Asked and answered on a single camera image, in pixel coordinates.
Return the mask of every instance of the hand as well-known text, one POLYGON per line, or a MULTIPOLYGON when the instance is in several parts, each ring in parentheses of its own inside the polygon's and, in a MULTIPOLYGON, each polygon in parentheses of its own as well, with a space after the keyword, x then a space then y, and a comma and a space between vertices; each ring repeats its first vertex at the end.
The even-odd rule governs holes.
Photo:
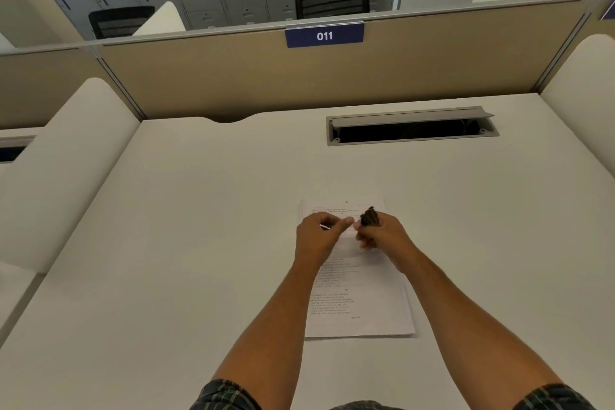
POLYGON ((403 272, 403 268, 407 267, 420 251, 396 217, 379 212, 378 219, 380 227, 361 225, 360 220, 355 222, 357 240, 361 242, 361 248, 366 250, 379 248, 384 251, 397 270, 403 272))
POLYGON ((340 235, 353 222, 354 219, 351 217, 340 219, 327 212, 318 212, 307 216, 297 226, 295 263, 313 268, 315 269, 314 274, 318 273, 320 266, 329 258, 340 235), (323 229, 320 224, 331 227, 331 230, 323 229))

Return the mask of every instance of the right hand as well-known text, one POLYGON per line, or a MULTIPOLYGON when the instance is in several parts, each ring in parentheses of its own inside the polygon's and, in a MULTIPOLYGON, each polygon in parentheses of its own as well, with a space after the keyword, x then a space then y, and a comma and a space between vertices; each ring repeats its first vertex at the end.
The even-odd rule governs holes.
POLYGON ((365 250, 379 248, 384 251, 397 270, 402 271, 420 251, 395 216, 379 212, 378 219, 380 227, 361 225, 361 220, 355 222, 357 240, 365 250))

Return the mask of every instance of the plaid shorts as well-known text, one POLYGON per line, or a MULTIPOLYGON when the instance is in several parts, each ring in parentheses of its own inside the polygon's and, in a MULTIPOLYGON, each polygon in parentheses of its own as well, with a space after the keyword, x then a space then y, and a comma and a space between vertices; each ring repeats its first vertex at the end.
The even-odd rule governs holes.
MULTIPOLYGON (((232 381, 217 379, 207 384, 190 410, 261 410, 248 392, 232 381)), ((361 400, 333 410, 399 410, 361 400)), ((549 384, 530 392, 512 410, 595 410, 594 407, 564 384, 549 384)))

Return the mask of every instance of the printed document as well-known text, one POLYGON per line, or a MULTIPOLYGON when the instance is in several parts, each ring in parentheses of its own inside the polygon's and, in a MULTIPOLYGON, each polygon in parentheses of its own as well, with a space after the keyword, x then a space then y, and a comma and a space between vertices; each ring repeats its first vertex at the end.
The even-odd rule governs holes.
MULTIPOLYGON (((325 211, 355 220, 367 208, 384 211, 379 198, 339 203, 303 203, 303 217, 325 211)), ((307 313, 306 335, 316 337, 407 336, 414 334, 406 279, 380 250, 365 251, 351 227, 320 268, 307 313)))

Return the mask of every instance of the beige partition panel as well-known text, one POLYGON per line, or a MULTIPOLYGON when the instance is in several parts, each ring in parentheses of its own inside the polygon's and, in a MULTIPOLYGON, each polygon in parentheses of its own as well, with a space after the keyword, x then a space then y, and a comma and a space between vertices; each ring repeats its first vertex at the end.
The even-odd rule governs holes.
POLYGON ((589 16, 585 24, 579 30, 579 33, 574 37, 573 41, 568 45, 562 56, 559 58, 555 67, 550 71, 547 78, 542 82, 540 90, 542 91, 549 81, 559 71, 560 67, 566 61, 570 54, 576 49, 576 47, 589 36, 594 34, 607 34, 611 38, 615 39, 615 20, 601 20, 604 12, 611 6, 613 0, 599 0, 596 1, 596 7, 592 14, 589 16))
POLYGON ((363 43, 288 49, 283 29, 101 46, 150 119, 527 93, 585 0, 365 22, 363 43))
POLYGON ((109 74, 86 50, 0 56, 0 129, 45 125, 84 81, 93 77, 105 80, 135 113, 109 74))

